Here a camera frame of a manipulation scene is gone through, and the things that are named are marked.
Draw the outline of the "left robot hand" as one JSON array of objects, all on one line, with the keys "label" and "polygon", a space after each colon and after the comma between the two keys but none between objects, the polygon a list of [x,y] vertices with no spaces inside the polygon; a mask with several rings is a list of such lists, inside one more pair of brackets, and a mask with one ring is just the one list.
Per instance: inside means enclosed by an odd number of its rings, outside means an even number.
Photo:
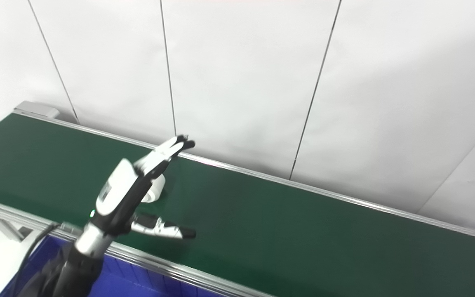
[{"label": "left robot hand", "polygon": [[90,223],[104,235],[117,237],[131,231],[177,239],[193,239],[196,231],[152,214],[137,215],[136,209],[158,177],[180,152],[195,147],[186,135],[165,141],[132,163],[123,158],[108,177],[96,200]]}]

